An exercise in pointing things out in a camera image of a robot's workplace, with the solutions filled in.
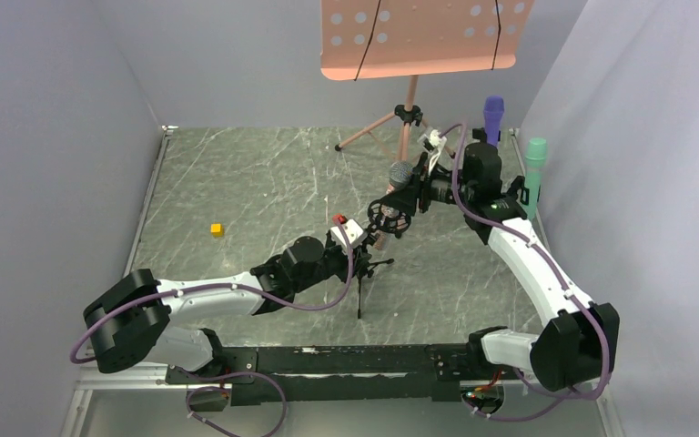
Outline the glitter silver-head microphone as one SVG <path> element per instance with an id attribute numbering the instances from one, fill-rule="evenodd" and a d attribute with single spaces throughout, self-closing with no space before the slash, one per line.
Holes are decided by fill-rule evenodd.
<path id="1" fill-rule="evenodd" d="M 398 160 L 392 163 L 389 173 L 389 185 L 386 193 L 390 194 L 396 189 L 404 188 L 410 181 L 413 165 L 409 161 Z M 385 250 L 389 243 L 389 233 L 378 230 L 374 249 Z"/>

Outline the black shock-mount tripod stand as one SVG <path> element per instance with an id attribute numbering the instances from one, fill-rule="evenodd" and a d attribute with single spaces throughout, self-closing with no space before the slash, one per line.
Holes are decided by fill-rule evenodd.
<path id="1" fill-rule="evenodd" d="M 410 226 L 409 215 L 392 207 L 382 205 L 379 200 L 374 200 L 370 203 L 367 213 L 369 224 L 364 229 L 365 236 L 356 247 L 356 254 L 354 255 L 355 267 L 353 271 L 354 278 L 358 283 L 358 320 L 362 317 L 362 281 L 371 279 L 377 267 L 390 265 L 395 262 L 393 258 L 372 261 L 370 248 L 374 247 L 377 250 L 382 250 L 389 236 L 399 239 Z"/>

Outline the purple microphone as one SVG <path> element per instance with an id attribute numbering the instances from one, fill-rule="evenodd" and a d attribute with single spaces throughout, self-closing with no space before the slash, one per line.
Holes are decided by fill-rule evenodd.
<path id="1" fill-rule="evenodd" d="M 504 100 L 501 96 L 488 96 L 483 107 L 484 132 L 486 142 L 492 146 L 499 145 L 501 120 L 504 115 Z"/>

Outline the mint green microphone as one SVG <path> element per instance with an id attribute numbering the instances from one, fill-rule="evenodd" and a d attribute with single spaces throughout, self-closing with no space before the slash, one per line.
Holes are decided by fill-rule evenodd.
<path id="1" fill-rule="evenodd" d="M 542 185 L 542 170 L 546 164 L 547 152 L 546 139 L 534 137 L 529 140 L 524 155 L 526 176 L 521 195 L 521 203 L 529 221 L 532 221 L 537 213 Z"/>

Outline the black round-base mic stand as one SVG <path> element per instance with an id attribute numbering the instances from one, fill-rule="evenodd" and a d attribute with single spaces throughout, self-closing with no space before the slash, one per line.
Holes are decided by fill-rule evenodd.
<path id="1" fill-rule="evenodd" d="M 487 143 L 488 141 L 488 134 L 485 131 L 484 127 L 478 127 L 474 128 L 471 132 L 472 138 L 479 143 Z"/>
<path id="2" fill-rule="evenodd" d="M 537 204 L 540 198 L 542 176 L 532 172 L 527 176 L 519 175 L 510 184 L 507 194 L 514 196 L 524 209 L 528 217 L 537 212 Z"/>

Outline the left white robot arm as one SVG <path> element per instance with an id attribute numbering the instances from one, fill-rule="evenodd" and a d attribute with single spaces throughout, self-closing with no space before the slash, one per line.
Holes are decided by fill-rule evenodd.
<path id="1" fill-rule="evenodd" d="M 282 254 L 236 276 L 194 281 L 156 279 L 150 269 L 128 273 L 83 312 L 86 332 L 70 353 L 73 363 L 85 343 L 102 373 L 144 361 L 179 368 L 205 380 L 230 370 L 218 335 L 186 323 L 213 316 L 257 316 L 284 308 L 309 310 L 296 296 L 332 277 L 368 276 L 375 264 L 368 248 L 376 239 L 353 234 L 348 246 L 330 231 L 325 241 L 301 237 Z"/>

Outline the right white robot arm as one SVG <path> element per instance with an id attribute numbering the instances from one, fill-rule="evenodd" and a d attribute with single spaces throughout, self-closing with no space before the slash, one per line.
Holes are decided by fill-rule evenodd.
<path id="1" fill-rule="evenodd" d="M 539 334 L 506 327 L 473 332 L 466 344 L 470 366 L 529 372 L 547 391 L 598 380 L 600 392 L 614 369 L 619 314 L 610 303 L 595 303 L 562 271 L 522 208 L 523 177 L 503 189 L 501 167 L 497 148 L 483 142 L 467 145 L 451 170 L 435 162 L 433 152 L 422 153 L 416 165 L 402 162 L 391 170 L 394 188 L 369 204 L 369 221 L 399 238 L 431 203 L 458 206 L 522 285 L 543 324 Z"/>

